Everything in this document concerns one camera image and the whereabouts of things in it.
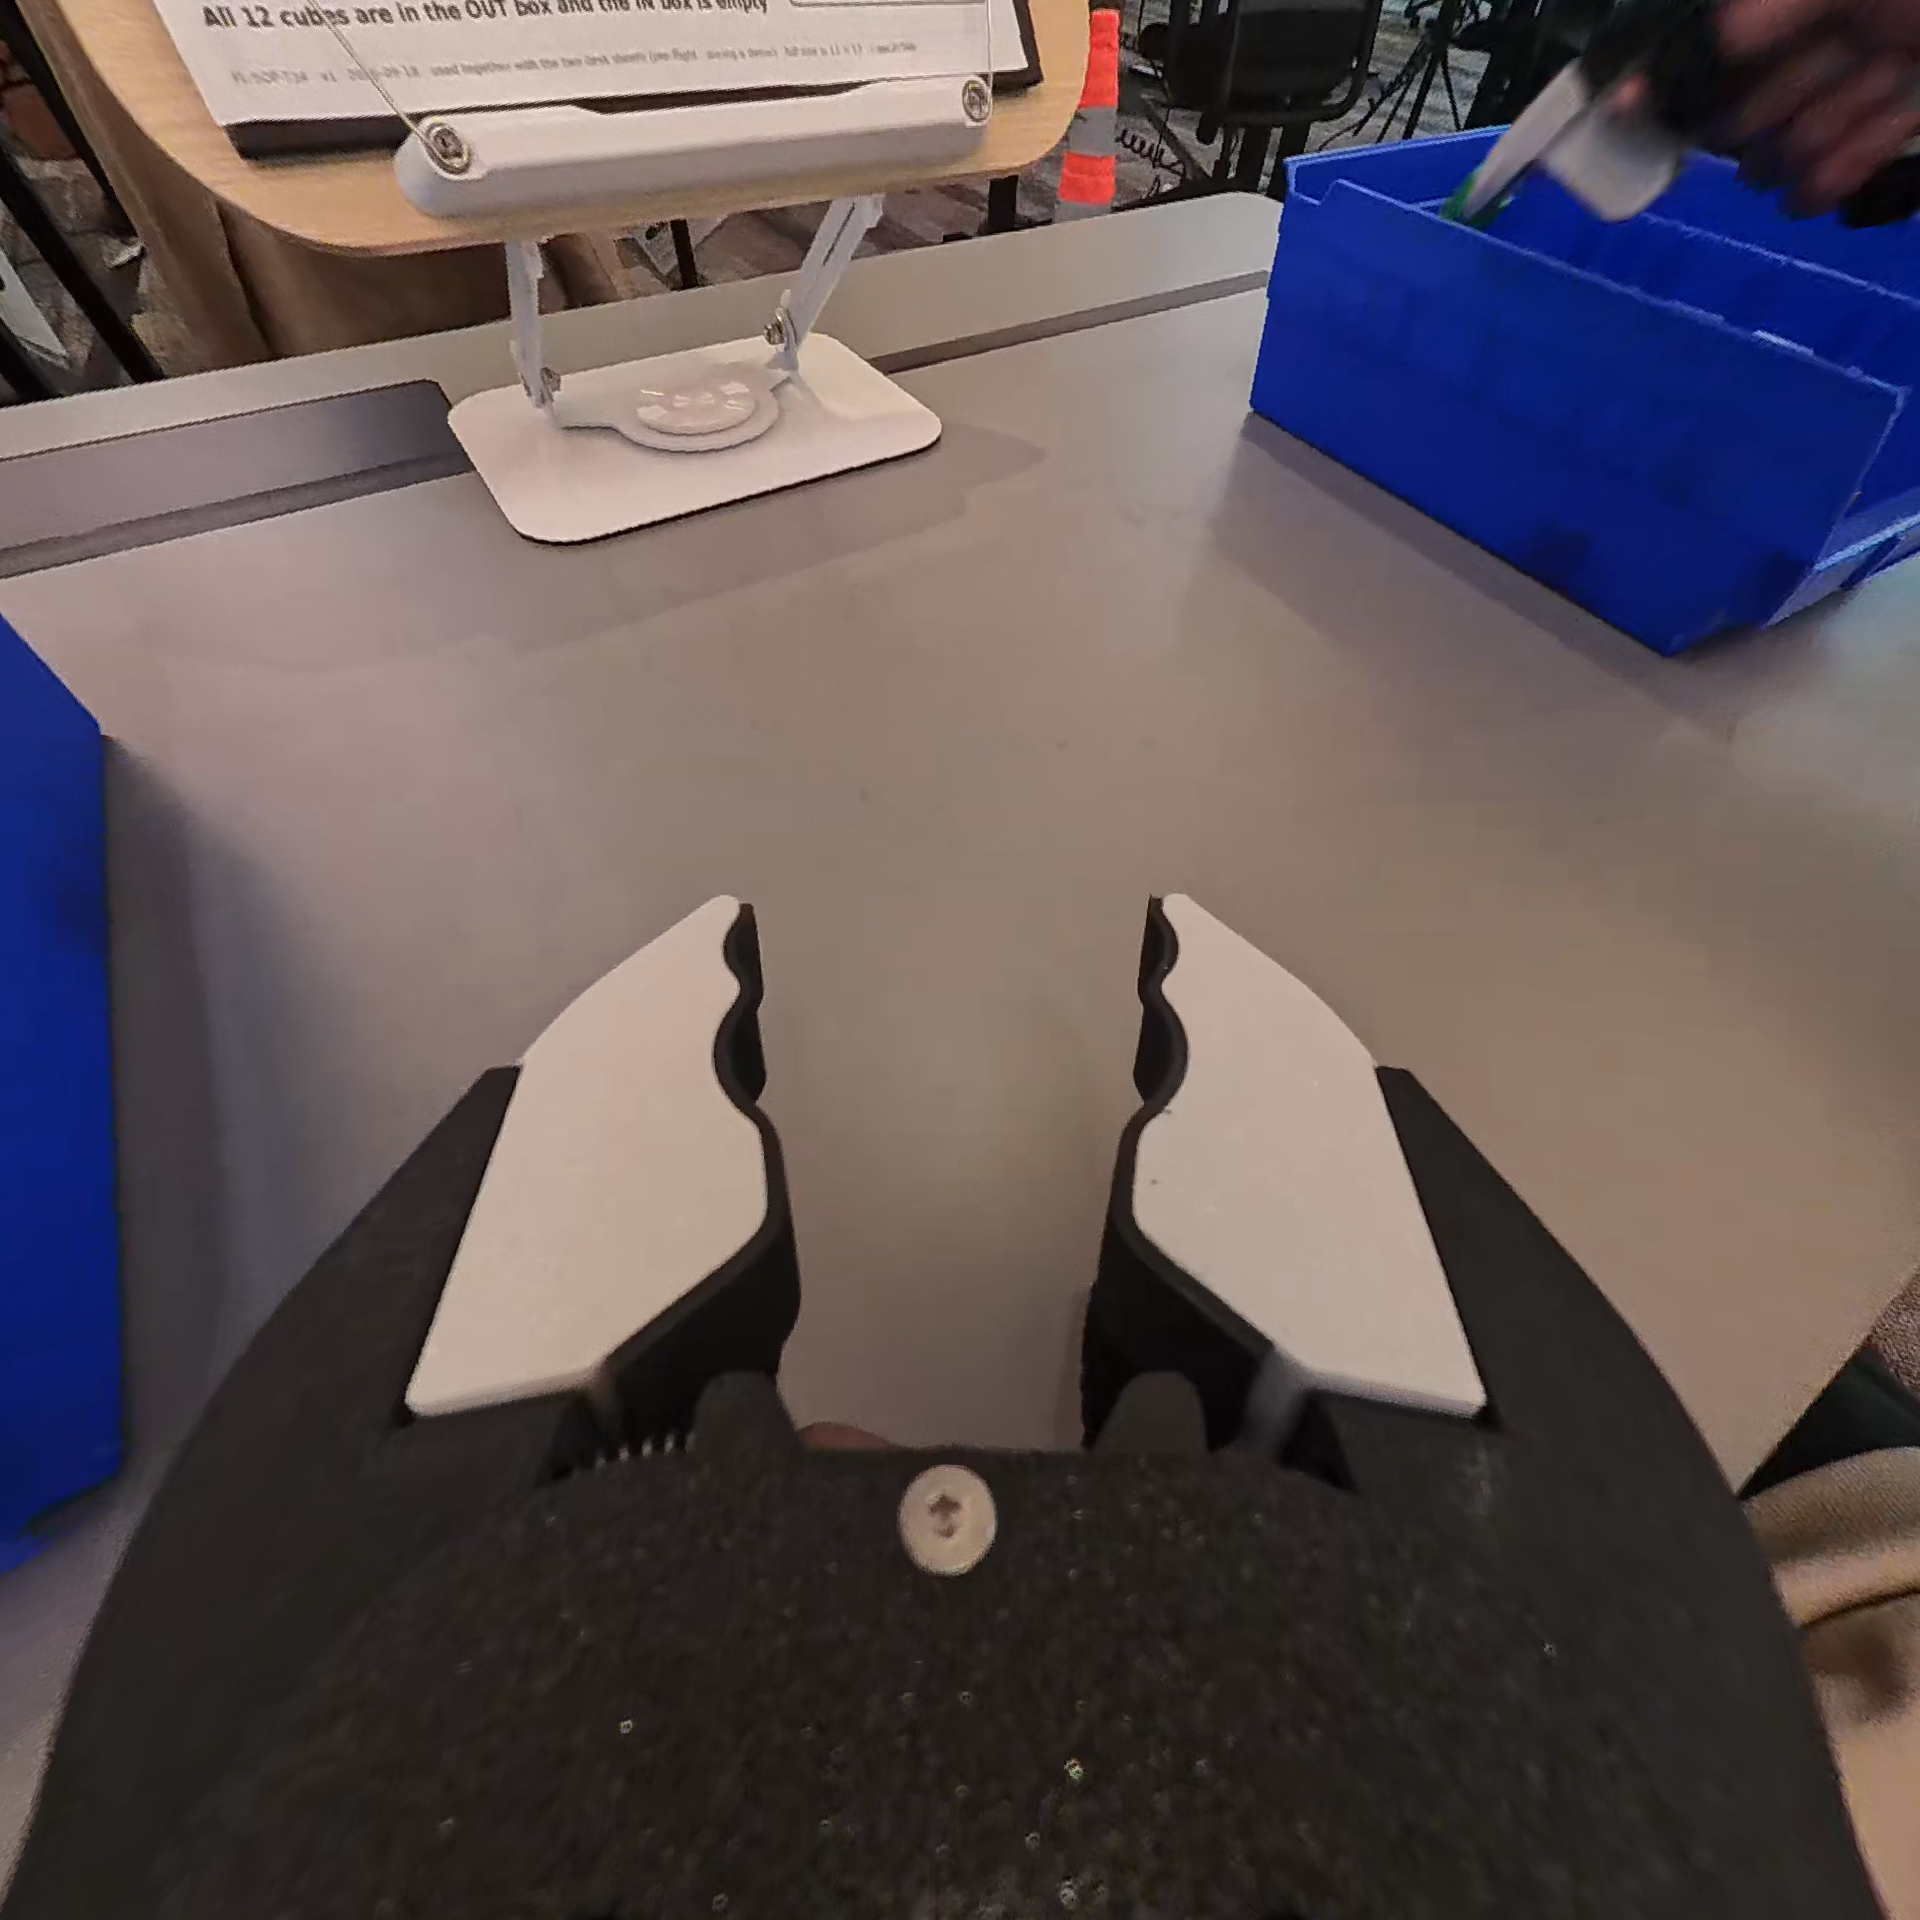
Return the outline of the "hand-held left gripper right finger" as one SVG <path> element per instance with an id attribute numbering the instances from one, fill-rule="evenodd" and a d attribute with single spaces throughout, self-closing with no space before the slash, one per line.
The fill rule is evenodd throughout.
<path id="1" fill-rule="evenodd" d="M 1489 1393 L 1369 1046 L 1185 893 L 1150 898 L 1136 992 L 1086 1444 L 1169 1376 L 1201 1452 L 1332 1456 L 1337 1420 L 1474 1450 Z"/>

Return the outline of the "orange traffic cone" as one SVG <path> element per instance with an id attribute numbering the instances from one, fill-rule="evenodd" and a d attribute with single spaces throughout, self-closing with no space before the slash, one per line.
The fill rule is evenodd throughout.
<path id="1" fill-rule="evenodd" d="M 1119 12 L 1087 13 L 1087 74 L 1062 149 L 1050 222 L 1077 224 L 1112 210 L 1117 189 Z"/>

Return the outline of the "printed instruction sheet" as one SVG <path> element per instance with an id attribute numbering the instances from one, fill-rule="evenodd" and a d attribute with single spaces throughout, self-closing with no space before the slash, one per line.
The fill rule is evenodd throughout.
<path id="1" fill-rule="evenodd" d="M 1020 2 L 158 2 L 248 161 L 390 153 L 433 115 L 649 105 L 976 74 L 1042 81 Z"/>

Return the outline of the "person's black trousers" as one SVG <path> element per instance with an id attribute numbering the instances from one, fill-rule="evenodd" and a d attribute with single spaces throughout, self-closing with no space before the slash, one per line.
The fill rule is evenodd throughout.
<path id="1" fill-rule="evenodd" d="M 1758 1497 L 1833 1464 L 1918 1450 L 1918 1398 L 1872 1344 L 1863 1344 L 1738 1488 Z"/>

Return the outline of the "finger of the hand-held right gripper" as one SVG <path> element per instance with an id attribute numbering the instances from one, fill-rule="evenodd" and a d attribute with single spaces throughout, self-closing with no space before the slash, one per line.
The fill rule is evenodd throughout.
<path id="1" fill-rule="evenodd" d="M 1480 165 L 1489 163 L 1495 179 L 1512 177 L 1518 192 L 1534 177 L 1556 180 L 1556 140 L 1592 96 L 1596 86 L 1586 76 L 1583 61 L 1568 61 L 1512 125 L 1498 134 Z"/>
<path id="2" fill-rule="evenodd" d="M 1678 179 L 1685 140 L 1644 104 L 1586 101 L 1556 140 L 1556 182 L 1605 224 L 1646 212 Z"/>

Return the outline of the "blue plastic bin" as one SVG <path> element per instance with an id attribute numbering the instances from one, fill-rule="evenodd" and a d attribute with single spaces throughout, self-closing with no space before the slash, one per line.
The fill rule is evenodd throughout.
<path id="1" fill-rule="evenodd" d="M 1606 224 L 1498 130 L 1286 165 L 1252 410 L 1679 656 L 1914 558 L 1914 217 L 1793 220 L 1710 155 Z"/>
<path id="2" fill-rule="evenodd" d="M 118 1474 L 104 733 L 2 629 L 2 1573 Z"/>

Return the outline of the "black office chair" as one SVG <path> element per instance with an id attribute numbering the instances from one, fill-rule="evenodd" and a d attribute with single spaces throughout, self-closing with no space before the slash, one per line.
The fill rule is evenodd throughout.
<path id="1" fill-rule="evenodd" d="M 1201 140 L 1328 123 L 1373 68 L 1380 2 L 1175 2 L 1140 52 Z"/>

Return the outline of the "wooden document stand white base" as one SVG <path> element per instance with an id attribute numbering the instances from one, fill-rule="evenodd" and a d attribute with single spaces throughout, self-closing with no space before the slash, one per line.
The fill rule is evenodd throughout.
<path id="1" fill-rule="evenodd" d="M 940 418 L 820 317 L 882 201 L 1017 177 L 1068 134 L 1087 4 L 1029 4 L 1042 81 L 976 74 L 704 104 L 433 115 L 392 150 L 248 161 L 212 122 L 158 4 L 38 4 L 85 93 L 167 177 L 298 244 L 348 257 L 493 248 L 512 378 L 449 432 L 522 540 L 588 544 L 914 458 Z M 558 372 L 541 278 L 561 238 L 822 203 L 797 274 L 745 339 Z"/>

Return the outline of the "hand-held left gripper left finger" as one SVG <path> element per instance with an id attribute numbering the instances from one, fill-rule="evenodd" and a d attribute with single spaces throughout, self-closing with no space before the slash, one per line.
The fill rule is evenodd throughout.
<path id="1" fill-rule="evenodd" d="M 714 897 L 522 1052 L 409 1416 L 564 1398 L 612 1450 L 664 1450 L 711 1381 L 776 1379 L 799 1254 L 761 997 L 754 913 Z"/>

